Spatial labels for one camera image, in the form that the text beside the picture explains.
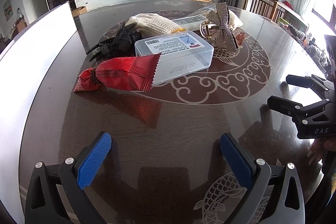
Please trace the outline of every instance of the clear plastic box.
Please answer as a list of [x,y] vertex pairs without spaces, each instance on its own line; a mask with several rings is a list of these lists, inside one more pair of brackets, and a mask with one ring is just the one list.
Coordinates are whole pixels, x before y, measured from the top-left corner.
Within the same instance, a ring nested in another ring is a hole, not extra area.
[[152,86],[157,86],[211,65],[214,48],[191,31],[164,34],[135,43],[137,56],[161,53]]

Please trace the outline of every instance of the red snack wrapper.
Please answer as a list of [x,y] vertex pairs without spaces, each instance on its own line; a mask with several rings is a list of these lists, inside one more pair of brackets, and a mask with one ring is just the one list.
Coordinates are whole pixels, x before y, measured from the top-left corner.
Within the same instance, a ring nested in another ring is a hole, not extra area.
[[119,57],[83,71],[73,91],[96,90],[101,84],[117,90],[150,91],[160,54]]

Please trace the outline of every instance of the window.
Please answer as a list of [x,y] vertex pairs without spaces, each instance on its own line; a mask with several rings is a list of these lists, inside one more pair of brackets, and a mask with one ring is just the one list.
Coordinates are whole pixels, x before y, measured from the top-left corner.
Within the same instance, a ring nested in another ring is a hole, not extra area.
[[332,0],[315,0],[312,12],[336,34],[336,7]]

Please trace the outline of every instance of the wooden chair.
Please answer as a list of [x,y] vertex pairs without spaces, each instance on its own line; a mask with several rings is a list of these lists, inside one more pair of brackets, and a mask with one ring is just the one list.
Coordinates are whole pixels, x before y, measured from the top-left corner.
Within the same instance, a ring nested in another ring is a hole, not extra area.
[[246,0],[244,10],[266,17],[276,24],[279,18],[283,18],[304,33],[309,26],[300,15],[279,0]]

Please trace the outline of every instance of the bottle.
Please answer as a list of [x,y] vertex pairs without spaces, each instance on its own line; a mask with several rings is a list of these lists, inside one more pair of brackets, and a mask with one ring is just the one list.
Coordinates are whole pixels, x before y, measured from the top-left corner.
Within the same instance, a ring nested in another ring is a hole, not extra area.
[[17,9],[17,15],[18,15],[18,18],[17,19],[21,19],[23,18],[23,12],[20,10],[20,8]]

